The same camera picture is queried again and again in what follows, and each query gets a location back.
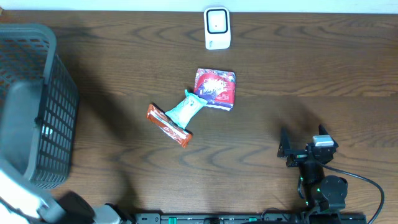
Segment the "purple red snack packet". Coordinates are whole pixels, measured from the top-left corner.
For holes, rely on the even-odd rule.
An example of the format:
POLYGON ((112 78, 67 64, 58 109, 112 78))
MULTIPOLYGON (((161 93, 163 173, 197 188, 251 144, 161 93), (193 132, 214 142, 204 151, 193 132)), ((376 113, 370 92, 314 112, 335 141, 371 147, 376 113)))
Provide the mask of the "purple red snack packet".
POLYGON ((231 111, 236 94, 236 75, 229 71, 198 68, 193 92, 207 101, 206 107, 231 111))

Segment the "teal snack packet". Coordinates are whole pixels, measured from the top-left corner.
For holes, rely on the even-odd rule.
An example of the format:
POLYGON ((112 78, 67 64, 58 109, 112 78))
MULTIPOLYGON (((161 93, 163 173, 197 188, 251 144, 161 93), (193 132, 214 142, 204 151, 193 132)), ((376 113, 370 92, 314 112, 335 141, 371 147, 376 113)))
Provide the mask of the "teal snack packet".
POLYGON ((194 93, 185 90, 185 99, 176 107, 166 111, 165 114, 179 127, 185 129, 190 120, 207 104, 208 102, 194 93))

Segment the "orange snack bar wrapper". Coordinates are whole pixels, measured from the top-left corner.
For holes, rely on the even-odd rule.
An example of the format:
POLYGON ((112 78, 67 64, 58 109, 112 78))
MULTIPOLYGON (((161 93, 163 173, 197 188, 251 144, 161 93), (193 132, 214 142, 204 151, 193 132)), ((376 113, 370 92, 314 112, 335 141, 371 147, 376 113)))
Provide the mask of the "orange snack bar wrapper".
POLYGON ((177 141, 183 148, 186 148, 192 139, 192 134, 175 124, 163 111, 153 104, 150 104, 146 119, 156 124, 166 135, 177 141))

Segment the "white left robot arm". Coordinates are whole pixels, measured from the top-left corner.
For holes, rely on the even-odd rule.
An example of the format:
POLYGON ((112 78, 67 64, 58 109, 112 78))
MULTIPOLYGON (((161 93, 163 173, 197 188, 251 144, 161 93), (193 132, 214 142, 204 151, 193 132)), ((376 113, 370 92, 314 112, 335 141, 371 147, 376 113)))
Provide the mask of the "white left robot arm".
POLYGON ((283 214, 263 215, 190 215, 188 218, 166 218, 158 213, 127 215, 111 204, 92 208, 79 195, 70 192, 55 200, 47 189, 61 184, 70 169, 74 134, 59 134, 54 128, 35 126, 1 128, 1 203, 12 213, 32 223, 287 223, 283 214), (62 173, 46 182, 43 187, 33 184, 37 159, 47 153, 42 149, 46 140, 62 150, 62 159, 55 168, 62 173))

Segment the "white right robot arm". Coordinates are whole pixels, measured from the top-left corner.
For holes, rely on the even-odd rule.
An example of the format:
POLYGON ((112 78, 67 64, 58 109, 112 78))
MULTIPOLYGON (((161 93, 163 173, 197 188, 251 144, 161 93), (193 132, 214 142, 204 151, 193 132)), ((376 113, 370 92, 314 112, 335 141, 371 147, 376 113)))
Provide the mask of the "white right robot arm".
POLYGON ((346 207, 348 194, 346 179, 335 175, 326 176, 324 166, 333 160, 338 143, 319 125, 318 134, 305 149, 293 149, 287 131, 281 131, 277 156, 286 159, 287 167, 298 167, 299 196, 306 200, 309 209, 317 213, 338 212, 346 207))

